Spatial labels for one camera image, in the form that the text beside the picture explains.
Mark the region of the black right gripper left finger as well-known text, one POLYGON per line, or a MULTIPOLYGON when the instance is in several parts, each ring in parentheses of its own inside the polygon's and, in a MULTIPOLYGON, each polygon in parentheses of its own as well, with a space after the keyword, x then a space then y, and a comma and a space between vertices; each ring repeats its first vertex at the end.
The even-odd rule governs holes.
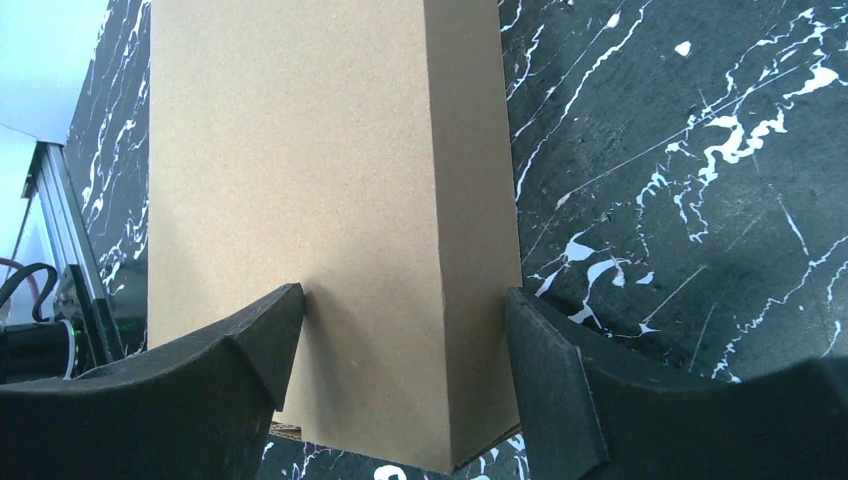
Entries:
POLYGON ((5 479, 254 479, 285 403, 300 284, 74 379, 1 389, 5 479))

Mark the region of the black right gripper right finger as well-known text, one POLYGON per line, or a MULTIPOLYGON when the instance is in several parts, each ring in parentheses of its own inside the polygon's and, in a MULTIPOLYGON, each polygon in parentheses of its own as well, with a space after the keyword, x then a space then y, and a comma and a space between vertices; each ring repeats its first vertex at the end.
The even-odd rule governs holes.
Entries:
POLYGON ((662 365, 512 287, 505 331, 535 479, 843 479, 847 361, 744 383, 662 365))

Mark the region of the brown cardboard box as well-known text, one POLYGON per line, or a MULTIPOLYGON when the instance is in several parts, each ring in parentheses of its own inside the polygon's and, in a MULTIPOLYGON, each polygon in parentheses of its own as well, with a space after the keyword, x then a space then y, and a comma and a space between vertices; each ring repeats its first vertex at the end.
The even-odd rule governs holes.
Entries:
POLYGON ((278 422, 451 474, 516 430, 522 281, 494 1, 155 1, 148 344, 283 283, 278 422))

